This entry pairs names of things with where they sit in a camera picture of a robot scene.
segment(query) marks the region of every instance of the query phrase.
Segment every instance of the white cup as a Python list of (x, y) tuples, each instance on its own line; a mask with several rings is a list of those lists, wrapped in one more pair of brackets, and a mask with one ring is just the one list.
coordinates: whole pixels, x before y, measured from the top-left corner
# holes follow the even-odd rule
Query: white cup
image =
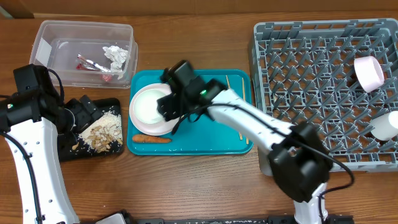
[(380, 63), (373, 56), (356, 58), (354, 69), (359, 83), (366, 92), (369, 93), (383, 85), (383, 71)]
[(398, 135), (398, 111), (392, 111), (371, 121), (374, 126), (371, 131), (373, 136), (382, 141), (387, 141)]

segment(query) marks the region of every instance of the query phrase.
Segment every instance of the wood grain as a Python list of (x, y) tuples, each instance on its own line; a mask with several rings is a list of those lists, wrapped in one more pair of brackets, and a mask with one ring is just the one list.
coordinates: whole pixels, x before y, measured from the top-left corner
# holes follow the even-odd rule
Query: wood grain
[(273, 0), (2, 0), (16, 1), (35, 14), (69, 14), (92, 16), (148, 16), (177, 14), (222, 14), (248, 12), (368, 11), (397, 10), (396, 0), (284, 0), (283, 6)]
[[(138, 70), (163, 69), (181, 59), (195, 68), (238, 68), (249, 73), (248, 42), (257, 22), (398, 18), (398, 11), (228, 14), (222, 16), (89, 17), (85, 21), (130, 24), (139, 46)], [(16, 91), (12, 71), (29, 62), (43, 20), (0, 21), (0, 94)], [(126, 135), (129, 90), (66, 88), (66, 100), (87, 94), (114, 96), (123, 109)], [(11, 152), (0, 141), (0, 220), (21, 223), (21, 196)], [(243, 156), (120, 156), (61, 164), (65, 185), (81, 220), (122, 208), (136, 218), (244, 218), (293, 214), (291, 199), (261, 174), (257, 148)], [(356, 173), (354, 187), (326, 197), (330, 213), (356, 223), (398, 223), (398, 173)], [(329, 187), (348, 181), (332, 174)]]

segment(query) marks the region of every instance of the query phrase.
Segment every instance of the teal tray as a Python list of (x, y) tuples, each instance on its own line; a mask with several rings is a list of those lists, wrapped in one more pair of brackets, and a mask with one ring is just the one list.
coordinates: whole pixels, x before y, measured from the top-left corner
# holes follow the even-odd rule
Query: teal tray
[[(160, 83), (159, 77), (163, 70), (144, 70), (132, 78), (130, 102), (132, 97), (144, 86)], [(231, 88), (243, 97), (242, 78), (244, 78), (244, 89), (246, 101), (251, 104), (250, 78), (242, 70), (195, 70), (205, 82), (215, 78), (226, 85), (225, 75), (228, 76)], [(177, 133), (170, 133), (162, 137), (170, 138), (172, 142), (167, 144), (134, 143), (132, 137), (141, 134), (131, 123), (127, 128), (127, 146), (129, 150), (141, 156), (201, 156), (201, 155), (225, 155), (244, 154), (250, 151), (253, 143), (246, 144), (246, 138), (239, 139), (239, 133), (223, 124), (212, 121), (203, 115), (197, 122), (189, 123), (183, 121)]]

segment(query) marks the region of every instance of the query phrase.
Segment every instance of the clear plastic container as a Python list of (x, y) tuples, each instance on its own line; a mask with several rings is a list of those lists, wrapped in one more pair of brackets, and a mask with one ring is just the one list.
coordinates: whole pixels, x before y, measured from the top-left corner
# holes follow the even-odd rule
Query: clear plastic container
[[(107, 73), (78, 70), (77, 58), (86, 59), (110, 68), (112, 61), (105, 57), (103, 47), (118, 46), (128, 50), (122, 72)], [(136, 73), (138, 47), (132, 27), (102, 22), (44, 21), (36, 35), (29, 63), (55, 70), (64, 86), (96, 88), (129, 88)], [(112, 75), (105, 81), (103, 75)], [(58, 85), (55, 77), (53, 83)]]

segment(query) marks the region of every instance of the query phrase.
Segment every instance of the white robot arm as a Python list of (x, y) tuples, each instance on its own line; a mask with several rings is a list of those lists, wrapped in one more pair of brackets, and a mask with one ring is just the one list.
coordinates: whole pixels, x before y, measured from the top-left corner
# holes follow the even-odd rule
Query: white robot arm
[[(278, 128), (284, 134), (290, 134), (290, 127), (292, 124), (275, 119), (262, 111), (253, 107), (252, 105), (243, 101), (233, 90), (224, 90), (220, 92), (212, 100), (214, 104), (229, 103), (237, 105), (250, 111), (252, 114), (261, 118), (266, 123), (274, 128)], [(211, 118), (215, 121), (223, 123), (235, 130), (240, 131), (243, 135), (258, 145), (258, 155), (260, 170), (265, 175), (272, 175), (271, 167), (269, 164), (268, 154), (272, 150), (273, 144), (281, 143), (285, 138), (273, 132), (271, 129), (265, 127), (259, 121), (254, 119), (242, 110), (236, 110), (227, 106), (211, 106), (208, 108)], [(326, 183), (322, 183), (312, 193), (312, 198), (308, 202), (296, 202), (295, 206), (295, 219), (298, 224), (321, 224), (319, 209), (318, 209), (318, 196), (326, 189)], [(322, 199), (322, 212), (323, 217), (326, 219), (328, 212), (325, 210), (325, 199)]]
[[(36, 177), (42, 223), (79, 223), (63, 183), (57, 151), (58, 132), (55, 125), (46, 118), (37, 122), (30, 119), (11, 126), (8, 135), (23, 145), (30, 155), (29, 159)], [(7, 142), (17, 168), (24, 223), (37, 223), (34, 194), (25, 158), (14, 143), (10, 140)]]

